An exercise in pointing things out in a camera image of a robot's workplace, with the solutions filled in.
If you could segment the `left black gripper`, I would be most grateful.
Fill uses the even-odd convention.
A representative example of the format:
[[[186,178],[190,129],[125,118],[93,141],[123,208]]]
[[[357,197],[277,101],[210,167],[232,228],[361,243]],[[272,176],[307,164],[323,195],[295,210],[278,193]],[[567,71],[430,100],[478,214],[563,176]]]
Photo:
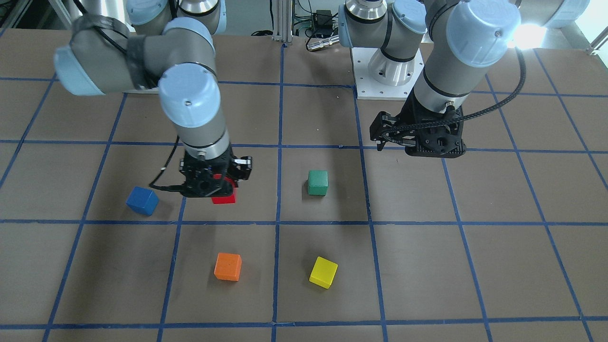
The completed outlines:
[[[443,126],[417,129],[413,134],[414,146],[409,147],[409,140],[400,131],[383,133],[398,126],[427,124],[462,116],[462,108],[448,108],[448,113],[428,110],[420,104],[415,91],[408,96],[398,116],[391,116],[380,111],[370,125],[370,139],[376,142],[377,151],[382,151],[387,142],[405,147],[409,156],[432,158],[458,158],[465,154],[466,145],[462,139],[464,123],[452,123]]]

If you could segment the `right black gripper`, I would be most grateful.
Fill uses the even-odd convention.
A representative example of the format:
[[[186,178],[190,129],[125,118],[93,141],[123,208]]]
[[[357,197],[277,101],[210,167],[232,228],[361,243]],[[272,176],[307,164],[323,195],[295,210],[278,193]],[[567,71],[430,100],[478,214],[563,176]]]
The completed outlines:
[[[232,145],[219,157],[211,160],[199,160],[184,152],[180,161],[180,173],[185,181],[179,193],[187,198],[211,198],[220,189],[224,176],[228,176],[231,159],[234,158]]]

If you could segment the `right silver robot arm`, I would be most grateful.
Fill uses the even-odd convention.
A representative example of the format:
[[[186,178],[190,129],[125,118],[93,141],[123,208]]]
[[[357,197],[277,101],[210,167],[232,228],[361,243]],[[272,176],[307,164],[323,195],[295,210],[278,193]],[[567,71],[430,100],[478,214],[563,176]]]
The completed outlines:
[[[95,14],[79,0],[82,15],[72,38],[54,54],[55,72],[77,96],[157,89],[161,108],[185,149],[182,184],[150,187],[190,198],[235,195],[250,161],[232,153],[215,63],[212,35],[225,29],[222,0],[129,0],[135,34],[116,18]]]

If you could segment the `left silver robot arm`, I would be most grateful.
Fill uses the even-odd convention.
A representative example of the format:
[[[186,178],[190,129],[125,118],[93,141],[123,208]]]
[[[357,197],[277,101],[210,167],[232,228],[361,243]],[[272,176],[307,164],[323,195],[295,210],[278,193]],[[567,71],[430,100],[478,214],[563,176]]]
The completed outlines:
[[[515,90],[497,104],[463,114],[462,104],[506,54],[517,29],[523,24],[562,28],[588,5],[588,0],[346,0],[337,11],[340,43],[376,49],[370,69],[378,82],[404,84],[424,35],[434,45],[400,113],[381,111],[371,123],[376,149],[393,143],[410,156],[465,154],[464,122],[501,108],[525,84],[525,58],[517,48]]]

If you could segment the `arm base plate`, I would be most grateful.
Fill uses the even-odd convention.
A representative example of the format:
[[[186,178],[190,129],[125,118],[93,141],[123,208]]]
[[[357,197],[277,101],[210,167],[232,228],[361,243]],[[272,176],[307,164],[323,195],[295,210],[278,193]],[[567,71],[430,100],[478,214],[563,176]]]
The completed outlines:
[[[367,100],[406,100],[424,66],[420,50],[406,62],[389,60],[378,48],[354,47],[351,57],[358,98]]]

